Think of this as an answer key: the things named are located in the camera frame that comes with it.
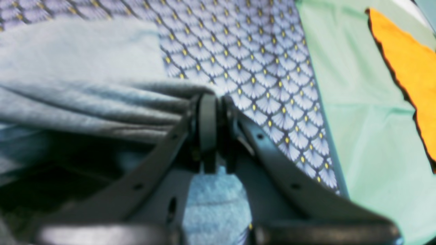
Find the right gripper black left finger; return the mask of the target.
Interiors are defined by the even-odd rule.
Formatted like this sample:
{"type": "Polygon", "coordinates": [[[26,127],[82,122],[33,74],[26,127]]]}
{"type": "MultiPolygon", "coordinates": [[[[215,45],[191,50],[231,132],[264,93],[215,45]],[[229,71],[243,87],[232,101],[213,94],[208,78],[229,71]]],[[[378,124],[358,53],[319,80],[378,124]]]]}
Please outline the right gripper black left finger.
{"type": "Polygon", "coordinates": [[[67,211],[39,221],[36,245],[187,245],[191,180],[217,171],[217,97],[196,98],[131,173],[67,211]]]}

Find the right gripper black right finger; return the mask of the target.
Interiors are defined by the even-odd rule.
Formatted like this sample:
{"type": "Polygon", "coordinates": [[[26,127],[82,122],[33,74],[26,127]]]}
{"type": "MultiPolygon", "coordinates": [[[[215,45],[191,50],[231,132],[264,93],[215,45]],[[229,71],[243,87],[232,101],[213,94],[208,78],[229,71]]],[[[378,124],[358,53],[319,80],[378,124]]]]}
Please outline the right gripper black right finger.
{"type": "Polygon", "coordinates": [[[246,245],[402,245],[389,219],[311,179],[229,97],[221,100],[221,151],[243,184],[252,221],[246,245]]]}

